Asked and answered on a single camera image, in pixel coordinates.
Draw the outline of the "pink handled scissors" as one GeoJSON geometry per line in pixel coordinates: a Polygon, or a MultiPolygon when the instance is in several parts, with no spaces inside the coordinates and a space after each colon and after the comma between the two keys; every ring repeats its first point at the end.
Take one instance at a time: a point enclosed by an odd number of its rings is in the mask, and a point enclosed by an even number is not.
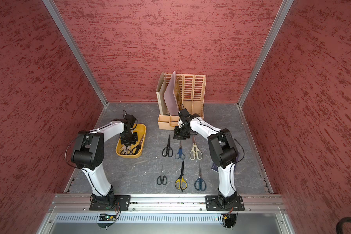
{"type": "Polygon", "coordinates": [[[131,155],[131,146],[123,145],[120,149],[120,155],[131,155]]]}

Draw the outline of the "yellow plastic storage tray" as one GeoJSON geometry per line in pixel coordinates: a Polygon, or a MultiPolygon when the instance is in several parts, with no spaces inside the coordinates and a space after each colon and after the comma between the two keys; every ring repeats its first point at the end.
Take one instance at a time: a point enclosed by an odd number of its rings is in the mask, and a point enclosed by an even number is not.
{"type": "Polygon", "coordinates": [[[122,158],[126,159],[137,159],[142,155],[144,149],[144,143],[146,140],[147,127],[146,125],[139,123],[133,134],[136,136],[136,141],[130,143],[126,146],[121,143],[119,139],[116,146],[116,154],[122,158]]]}

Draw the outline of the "blue handled small scissors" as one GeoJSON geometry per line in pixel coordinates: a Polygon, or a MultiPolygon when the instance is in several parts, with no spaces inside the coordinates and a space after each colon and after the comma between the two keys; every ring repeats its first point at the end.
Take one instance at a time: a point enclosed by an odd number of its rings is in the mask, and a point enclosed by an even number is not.
{"type": "Polygon", "coordinates": [[[182,149],[182,140],[179,143],[178,153],[175,155],[175,159],[185,160],[185,155],[183,154],[183,149],[182,149]]]}

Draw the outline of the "cream handled kitchen scissors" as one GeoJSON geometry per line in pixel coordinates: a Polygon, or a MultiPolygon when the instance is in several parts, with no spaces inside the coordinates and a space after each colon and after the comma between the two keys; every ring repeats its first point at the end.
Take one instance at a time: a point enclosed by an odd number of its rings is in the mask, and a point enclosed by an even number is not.
{"type": "Polygon", "coordinates": [[[203,158],[203,154],[199,150],[194,136],[192,137],[192,149],[190,151],[189,157],[190,160],[202,160],[203,158]]]}

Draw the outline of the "small grey handled scissors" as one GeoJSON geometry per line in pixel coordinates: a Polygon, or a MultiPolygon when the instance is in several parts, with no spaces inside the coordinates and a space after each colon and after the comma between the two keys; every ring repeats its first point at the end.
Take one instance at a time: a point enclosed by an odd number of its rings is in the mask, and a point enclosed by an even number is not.
{"type": "Polygon", "coordinates": [[[161,167],[161,173],[157,178],[157,185],[166,185],[168,182],[167,177],[164,175],[163,166],[161,167]]]}

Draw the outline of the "yellow black handled scissors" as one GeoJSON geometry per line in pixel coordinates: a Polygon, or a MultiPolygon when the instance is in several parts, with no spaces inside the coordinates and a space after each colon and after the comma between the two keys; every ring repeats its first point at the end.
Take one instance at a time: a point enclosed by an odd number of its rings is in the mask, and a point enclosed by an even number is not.
{"type": "Polygon", "coordinates": [[[184,161],[182,161],[180,176],[175,181],[175,188],[183,192],[188,187],[186,180],[184,179],[184,161]]]}

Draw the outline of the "dark blue handled scissors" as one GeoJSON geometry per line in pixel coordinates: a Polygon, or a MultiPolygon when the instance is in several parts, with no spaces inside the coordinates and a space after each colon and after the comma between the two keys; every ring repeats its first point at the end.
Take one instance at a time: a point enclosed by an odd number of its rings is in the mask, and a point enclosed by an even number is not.
{"type": "Polygon", "coordinates": [[[201,173],[201,164],[199,164],[199,172],[198,172],[198,178],[197,180],[195,181],[194,183],[194,188],[197,190],[197,191],[205,191],[206,190],[206,183],[205,181],[203,180],[202,178],[202,173],[201,173]]]}

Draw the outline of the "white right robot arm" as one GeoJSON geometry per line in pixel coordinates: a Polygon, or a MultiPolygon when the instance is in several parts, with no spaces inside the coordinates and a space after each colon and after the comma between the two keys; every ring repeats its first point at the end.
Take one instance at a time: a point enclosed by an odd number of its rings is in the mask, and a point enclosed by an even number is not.
{"type": "Polygon", "coordinates": [[[176,138],[187,139],[191,133],[198,133],[208,141],[210,156],[218,168],[218,198],[221,206],[238,200],[234,185],[234,169],[239,156],[238,148],[228,129],[219,129],[200,117],[180,118],[174,129],[176,138]]]}

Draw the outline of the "beige plastic file organizer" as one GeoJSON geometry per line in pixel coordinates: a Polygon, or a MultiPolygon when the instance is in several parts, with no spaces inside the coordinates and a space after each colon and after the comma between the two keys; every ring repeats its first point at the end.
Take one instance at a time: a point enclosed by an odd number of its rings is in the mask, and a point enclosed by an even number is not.
{"type": "MultiPolygon", "coordinates": [[[[166,105],[165,93],[172,78],[171,73],[162,72],[156,88],[156,96],[159,105],[158,126],[161,130],[174,130],[179,121],[178,114],[171,115],[166,105]]],[[[174,99],[177,108],[187,109],[190,114],[198,114],[204,117],[204,98],[206,89],[205,75],[176,74],[174,84],[174,99]]]]}

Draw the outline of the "dark blue book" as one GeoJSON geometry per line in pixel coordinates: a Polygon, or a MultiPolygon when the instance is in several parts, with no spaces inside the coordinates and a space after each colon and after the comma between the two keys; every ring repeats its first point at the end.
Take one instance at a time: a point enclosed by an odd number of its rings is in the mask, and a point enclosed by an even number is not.
{"type": "Polygon", "coordinates": [[[211,169],[215,172],[218,172],[218,167],[215,163],[212,164],[211,169]]]}

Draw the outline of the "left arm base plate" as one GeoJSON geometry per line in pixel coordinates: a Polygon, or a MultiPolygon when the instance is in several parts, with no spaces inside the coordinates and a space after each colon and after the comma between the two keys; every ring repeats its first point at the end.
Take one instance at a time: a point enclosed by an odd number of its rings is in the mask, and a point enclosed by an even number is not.
{"type": "Polygon", "coordinates": [[[114,195],[114,197],[92,195],[89,210],[106,212],[120,209],[127,211],[130,200],[130,195],[114,195]]]}

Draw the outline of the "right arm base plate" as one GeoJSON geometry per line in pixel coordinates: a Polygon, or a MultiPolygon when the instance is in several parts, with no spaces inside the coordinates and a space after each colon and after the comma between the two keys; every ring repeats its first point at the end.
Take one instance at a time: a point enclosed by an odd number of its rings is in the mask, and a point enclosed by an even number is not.
{"type": "Polygon", "coordinates": [[[207,211],[245,211],[242,196],[232,195],[225,198],[224,196],[206,196],[207,211]]]}

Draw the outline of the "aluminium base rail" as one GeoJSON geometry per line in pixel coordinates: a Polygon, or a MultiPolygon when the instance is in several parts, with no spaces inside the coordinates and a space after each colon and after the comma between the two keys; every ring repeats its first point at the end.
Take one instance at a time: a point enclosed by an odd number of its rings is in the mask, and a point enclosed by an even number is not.
{"type": "Polygon", "coordinates": [[[49,234],[61,222],[94,223],[104,229],[115,223],[223,224],[224,215],[238,218],[251,214],[273,214],[281,234],[293,234],[290,218],[280,195],[242,195],[245,211],[207,211],[205,197],[192,194],[130,195],[127,211],[90,211],[88,194],[57,194],[38,229],[49,234]]]}

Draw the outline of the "aluminium corner post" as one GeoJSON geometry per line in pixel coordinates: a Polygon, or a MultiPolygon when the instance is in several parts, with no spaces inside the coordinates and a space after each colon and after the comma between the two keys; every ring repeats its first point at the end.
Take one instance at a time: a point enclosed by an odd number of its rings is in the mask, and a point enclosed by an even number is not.
{"type": "Polygon", "coordinates": [[[259,53],[259,56],[257,58],[257,61],[253,67],[253,70],[248,78],[248,81],[243,89],[243,92],[239,98],[239,101],[238,101],[238,107],[240,109],[243,109],[243,105],[244,105],[244,102],[246,100],[246,98],[248,97],[248,94],[257,78],[257,75],[259,74],[260,72],[260,69],[262,67],[262,65],[264,64],[264,61],[284,23],[284,20],[293,4],[294,0],[283,0],[281,5],[280,5],[280,8],[278,10],[278,13],[274,19],[274,22],[270,28],[270,31],[267,35],[267,38],[265,40],[265,43],[259,53]]]}
{"type": "Polygon", "coordinates": [[[109,105],[109,102],[103,93],[102,89],[100,88],[93,72],[89,68],[87,61],[85,60],[82,52],[78,48],[76,41],[74,40],[70,30],[68,29],[65,21],[63,20],[61,13],[59,12],[56,4],[54,1],[51,0],[43,0],[44,5],[46,6],[47,11],[49,12],[50,16],[52,17],[53,21],[55,22],[56,26],[58,27],[59,31],[61,32],[63,38],[65,39],[66,43],[68,44],[69,48],[71,49],[73,55],[75,56],[77,62],[79,63],[80,67],[82,68],[84,74],[86,75],[87,79],[89,80],[92,88],[94,89],[95,93],[97,94],[98,98],[100,99],[104,108],[109,105]]]}

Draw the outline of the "aluminium right corner post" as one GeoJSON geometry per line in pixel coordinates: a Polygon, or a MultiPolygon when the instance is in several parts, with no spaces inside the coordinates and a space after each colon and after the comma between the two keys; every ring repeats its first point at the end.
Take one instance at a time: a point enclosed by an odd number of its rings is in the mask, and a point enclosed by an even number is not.
{"type": "Polygon", "coordinates": [[[248,78],[248,81],[243,89],[243,92],[239,98],[239,101],[238,101],[238,107],[240,109],[243,109],[243,105],[244,105],[244,102],[246,100],[246,98],[248,97],[248,94],[257,78],[257,75],[259,74],[260,72],[260,69],[262,67],[262,65],[264,64],[264,61],[284,23],[284,20],[293,4],[294,0],[283,0],[281,5],[280,5],[280,8],[278,10],[278,13],[274,19],[274,22],[270,28],[270,31],[267,35],[267,38],[265,40],[265,43],[259,53],[259,56],[257,58],[257,61],[253,67],[253,70],[248,78]]]}

